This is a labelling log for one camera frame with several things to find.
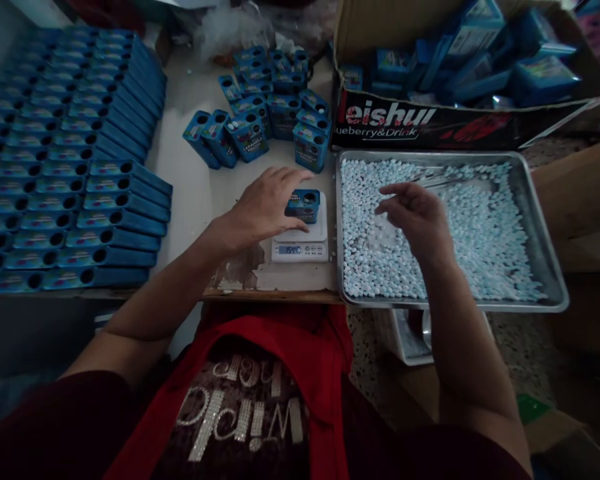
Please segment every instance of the person's left hand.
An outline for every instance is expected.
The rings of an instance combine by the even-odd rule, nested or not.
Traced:
[[[300,219],[285,216],[287,202],[300,183],[314,177],[308,170],[270,167],[246,188],[231,210],[211,222],[207,232],[227,242],[229,254],[287,230],[309,228]]]

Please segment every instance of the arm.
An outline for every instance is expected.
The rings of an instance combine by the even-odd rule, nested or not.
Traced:
[[[490,438],[531,474],[507,367],[455,260],[440,198],[414,183],[389,185],[380,192],[394,197],[382,201],[376,213],[386,213],[403,230],[425,280],[441,422]]]
[[[266,170],[229,212],[214,219],[182,255],[116,312],[63,377],[106,370],[137,387],[166,352],[224,258],[285,230],[308,230],[302,220],[284,212],[293,190],[312,177],[307,170]]]

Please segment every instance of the digital scale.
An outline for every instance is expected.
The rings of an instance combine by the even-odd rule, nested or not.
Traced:
[[[314,263],[329,261],[327,239],[327,198],[320,192],[318,220],[309,233],[288,230],[271,239],[271,261],[276,263]]]

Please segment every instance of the person's right hand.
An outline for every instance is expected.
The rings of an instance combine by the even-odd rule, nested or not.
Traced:
[[[382,200],[375,214],[386,212],[391,224],[402,229],[420,264],[455,258],[445,207],[436,194],[411,182],[387,185],[380,193],[394,196]]]

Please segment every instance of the green object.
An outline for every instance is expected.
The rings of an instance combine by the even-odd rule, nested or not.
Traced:
[[[546,405],[535,398],[522,393],[517,396],[518,412],[523,425],[533,423],[546,412],[551,410],[551,406]]]

